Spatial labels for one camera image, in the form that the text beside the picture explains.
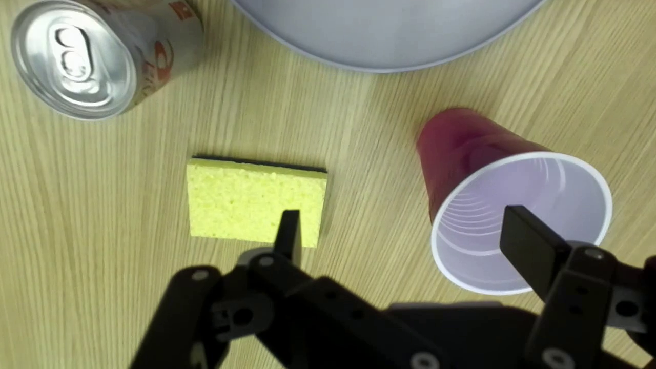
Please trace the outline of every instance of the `tipped over cup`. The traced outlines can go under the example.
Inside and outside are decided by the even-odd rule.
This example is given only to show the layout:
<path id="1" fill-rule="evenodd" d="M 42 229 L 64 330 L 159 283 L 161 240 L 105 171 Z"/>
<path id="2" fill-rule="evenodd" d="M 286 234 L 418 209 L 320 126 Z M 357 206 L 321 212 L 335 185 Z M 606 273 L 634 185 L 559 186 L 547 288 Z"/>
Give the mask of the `tipped over cup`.
<path id="1" fill-rule="evenodd" d="M 612 217 L 606 180 L 472 108 L 435 114 L 418 138 L 430 250 L 454 285 L 484 296 L 530 292 L 500 252 L 506 206 L 525 206 L 566 240 L 601 245 Z"/>

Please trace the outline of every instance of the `wood grain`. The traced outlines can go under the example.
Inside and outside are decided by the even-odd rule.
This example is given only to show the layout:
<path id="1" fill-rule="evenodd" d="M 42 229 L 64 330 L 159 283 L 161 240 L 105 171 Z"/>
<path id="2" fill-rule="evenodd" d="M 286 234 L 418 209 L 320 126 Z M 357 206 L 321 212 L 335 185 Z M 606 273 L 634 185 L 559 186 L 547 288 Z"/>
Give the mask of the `wood grain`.
<path id="1" fill-rule="evenodd" d="M 190 240 L 189 156 L 323 166 L 323 238 L 306 269 L 378 305 L 484 299 L 454 290 L 429 252 L 415 138 L 438 108 L 468 104 L 609 180 L 617 212 L 605 247 L 640 264 L 656 250 L 656 6 L 550 0 L 529 23 L 465 59 L 362 76 L 306 59 L 228 0 L 200 0 L 203 65 L 106 123 L 37 102 L 16 76 L 0 14 L 0 367 L 124 367 L 167 277 L 230 271 L 249 245 Z M 509 305 L 540 310 L 530 296 Z M 606 346 L 635 366 L 622 335 Z M 276 367 L 255 340 L 226 367 Z"/>

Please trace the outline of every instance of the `can lid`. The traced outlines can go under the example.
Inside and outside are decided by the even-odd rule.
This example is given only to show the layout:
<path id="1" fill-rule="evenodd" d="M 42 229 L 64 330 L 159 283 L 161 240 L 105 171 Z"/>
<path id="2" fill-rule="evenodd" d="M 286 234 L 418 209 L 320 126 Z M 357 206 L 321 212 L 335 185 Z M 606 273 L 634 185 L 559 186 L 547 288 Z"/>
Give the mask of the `can lid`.
<path id="1" fill-rule="evenodd" d="M 37 3 L 13 26 L 13 57 L 24 85 L 52 108 L 106 120 L 137 93 L 136 55 L 91 6 Z"/>

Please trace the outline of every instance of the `cup rim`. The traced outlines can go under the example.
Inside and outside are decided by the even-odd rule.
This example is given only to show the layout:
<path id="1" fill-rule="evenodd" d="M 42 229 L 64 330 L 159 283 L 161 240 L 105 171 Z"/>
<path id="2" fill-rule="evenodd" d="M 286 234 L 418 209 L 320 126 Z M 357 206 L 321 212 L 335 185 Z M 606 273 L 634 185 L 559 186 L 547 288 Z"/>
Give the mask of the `cup rim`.
<path id="1" fill-rule="evenodd" d="M 515 156 L 509 156 L 509 159 L 503 159 L 503 161 L 495 161 L 495 163 L 489 163 L 481 169 L 477 169 L 475 172 L 472 172 L 465 180 L 462 180 L 450 193 L 448 197 L 444 199 L 444 204 L 437 209 L 435 213 L 435 219 L 432 219 L 432 226 L 430 226 L 430 252 L 432 252 L 432 260 L 437 264 L 437 269 L 457 288 L 462 290 L 468 290 L 472 294 L 481 294 L 481 296 L 519 296 L 519 294 L 527 294 L 530 292 L 530 288 L 521 288 L 521 290 L 481 290 L 481 288 L 475 288 L 475 285 L 469 285 L 462 279 L 457 279 L 440 260 L 438 257 L 438 250 L 437 250 L 437 240 L 440 238 L 440 231 L 438 231 L 438 224 L 440 219 L 444 217 L 446 213 L 446 207 L 450 206 L 450 201 L 473 180 L 477 180 L 481 175 L 487 175 L 500 166 L 509 166 L 509 164 L 515 164 L 515 163 L 522 163 L 522 161 L 562 161 L 562 163 L 567 163 L 567 164 L 574 164 L 583 171 L 587 171 L 598 185 L 601 193 L 602 193 L 602 201 L 605 201 L 605 219 L 602 219 L 602 226 L 598 229 L 598 236 L 595 240 L 595 247 L 598 247 L 605 236 L 609 234 L 609 227 L 611 227 L 611 219 L 612 219 L 612 193 L 611 193 L 611 186 L 606 185 L 606 180 L 602 179 L 602 175 L 589 163 L 576 159 L 576 156 L 567 156 L 567 154 L 559 154 L 559 151 L 525 151 L 525 154 L 515 154 Z"/>

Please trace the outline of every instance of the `pull tab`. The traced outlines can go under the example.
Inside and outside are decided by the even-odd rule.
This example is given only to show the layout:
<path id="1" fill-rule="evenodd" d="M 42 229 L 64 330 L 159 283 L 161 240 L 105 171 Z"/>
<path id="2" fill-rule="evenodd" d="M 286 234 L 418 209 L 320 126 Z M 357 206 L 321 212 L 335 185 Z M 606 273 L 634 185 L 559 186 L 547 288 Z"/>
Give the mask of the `pull tab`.
<path id="1" fill-rule="evenodd" d="M 88 38 L 78 26 L 61 26 L 56 30 L 56 62 L 61 76 L 84 83 L 95 74 Z"/>

